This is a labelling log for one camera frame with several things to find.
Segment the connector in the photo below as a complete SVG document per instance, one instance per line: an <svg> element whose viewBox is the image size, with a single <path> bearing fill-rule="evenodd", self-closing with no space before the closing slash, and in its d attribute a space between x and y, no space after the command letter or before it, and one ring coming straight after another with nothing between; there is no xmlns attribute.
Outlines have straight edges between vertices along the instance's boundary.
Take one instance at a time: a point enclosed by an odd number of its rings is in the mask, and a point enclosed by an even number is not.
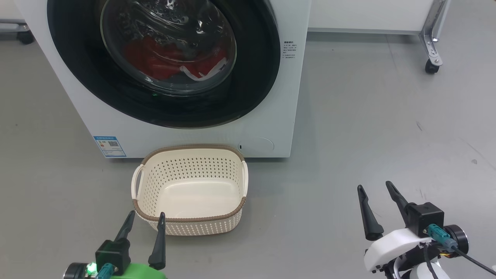
<svg viewBox="0 0 496 279"><path fill-rule="evenodd" d="M112 275L114 275L114 266L110 263L106 263L96 274L95 279L110 279Z"/></svg>
<svg viewBox="0 0 496 279"><path fill-rule="evenodd" d="M454 250L452 249L453 246L455 248L458 248L458 243L438 225L430 224L427 227L427 235L430 236L433 240L440 243L449 253L454 252Z"/></svg>

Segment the caster wheel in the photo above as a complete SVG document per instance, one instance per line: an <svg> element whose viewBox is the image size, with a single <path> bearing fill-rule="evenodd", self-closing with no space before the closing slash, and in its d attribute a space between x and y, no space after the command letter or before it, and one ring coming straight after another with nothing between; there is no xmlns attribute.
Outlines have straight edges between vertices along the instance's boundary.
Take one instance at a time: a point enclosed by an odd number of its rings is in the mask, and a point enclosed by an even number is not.
<svg viewBox="0 0 496 279"><path fill-rule="evenodd" d="M433 65L430 60L426 63L426 73L437 73L439 66Z"/></svg>
<svg viewBox="0 0 496 279"><path fill-rule="evenodd" d="M29 45L32 42L34 42L34 36L33 36L33 33L31 33L31 31L17 32L17 39L23 45Z"/></svg>

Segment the washing machine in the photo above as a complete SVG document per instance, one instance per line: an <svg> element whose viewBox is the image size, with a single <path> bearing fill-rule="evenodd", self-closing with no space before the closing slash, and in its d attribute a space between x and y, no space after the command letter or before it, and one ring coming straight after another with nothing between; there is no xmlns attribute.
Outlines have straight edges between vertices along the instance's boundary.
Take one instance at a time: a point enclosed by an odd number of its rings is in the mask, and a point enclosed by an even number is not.
<svg viewBox="0 0 496 279"><path fill-rule="evenodd" d="M16 4L105 157L290 156L310 0Z"/></svg>

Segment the white plastic basket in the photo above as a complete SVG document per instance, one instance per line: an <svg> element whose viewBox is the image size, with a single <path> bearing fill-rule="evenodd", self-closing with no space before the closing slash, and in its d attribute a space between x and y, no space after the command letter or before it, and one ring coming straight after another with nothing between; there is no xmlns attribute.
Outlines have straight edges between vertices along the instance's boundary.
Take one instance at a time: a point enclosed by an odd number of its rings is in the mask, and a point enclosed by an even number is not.
<svg viewBox="0 0 496 279"><path fill-rule="evenodd" d="M247 190L245 159L226 146L159 149L143 160L131 181L138 215L157 229L160 212L164 212L168 235L209 235L234 229Z"/></svg>

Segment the black cable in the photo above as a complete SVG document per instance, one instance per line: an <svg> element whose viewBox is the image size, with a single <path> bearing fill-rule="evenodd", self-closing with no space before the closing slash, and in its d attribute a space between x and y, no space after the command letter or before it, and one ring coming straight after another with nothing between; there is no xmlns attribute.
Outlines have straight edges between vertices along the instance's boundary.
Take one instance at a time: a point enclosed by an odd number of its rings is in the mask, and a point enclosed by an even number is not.
<svg viewBox="0 0 496 279"><path fill-rule="evenodd" d="M455 250L456 253L458 253L460 256L464 257L465 259L471 261L472 263L476 264L477 266L479 266L480 268L484 269L485 271L491 273L492 275L495 275L496 276L496 271L486 267L485 265L479 263L478 261L472 259L470 256L468 256L467 254L463 253L462 251L460 251L460 249L456 248L455 246L451 247L453 250Z"/></svg>
<svg viewBox="0 0 496 279"><path fill-rule="evenodd" d="M427 264L427 268L429 269L429 271L431 272L431 274L433 275L433 278L434 279L439 279L437 278L437 275L436 273L434 272L434 268L433 268L433 265L431 263L431 260L429 259L429 254L427 253L428 252L428 249L427 249L427 244L424 246L424 260L426 261L426 264Z"/></svg>

